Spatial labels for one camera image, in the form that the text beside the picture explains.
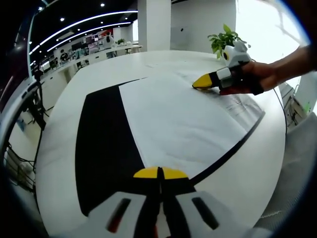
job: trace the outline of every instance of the round white table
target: round white table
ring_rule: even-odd
[[[87,220],[80,210],[75,181],[76,136],[87,94],[162,71],[207,73],[221,67],[213,54],[158,51],[107,59],[81,69],[58,99],[38,153],[37,200],[48,233],[69,231]],[[254,99],[265,111],[256,130],[223,166],[196,185],[250,227],[274,192],[285,146],[285,119],[277,96],[271,90]]]

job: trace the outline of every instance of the white cloth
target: white cloth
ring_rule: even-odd
[[[112,36],[105,36],[103,38],[104,49],[112,48],[113,44],[114,44],[114,39]]]
[[[179,169],[192,178],[239,142],[262,114],[248,95],[192,88],[196,73],[166,73],[119,87],[145,167]]]

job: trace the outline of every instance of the chair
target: chair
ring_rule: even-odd
[[[311,113],[286,135],[282,170],[255,227],[276,230],[301,197],[317,160],[317,116]]]

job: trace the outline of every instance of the wall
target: wall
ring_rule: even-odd
[[[133,41],[133,37],[132,37],[132,24],[130,26],[127,26],[127,27],[120,27],[120,28],[117,28],[120,30],[120,38],[123,38],[126,42],[127,41]]]
[[[223,24],[236,26],[235,0],[189,0],[172,5],[171,49],[198,52],[211,51],[208,35],[223,32]],[[185,29],[184,37],[175,31]]]

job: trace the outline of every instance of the window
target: window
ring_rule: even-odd
[[[304,45],[300,27],[286,7],[275,0],[236,0],[236,32],[251,45],[250,56],[271,63]],[[301,77],[287,83],[296,88]]]

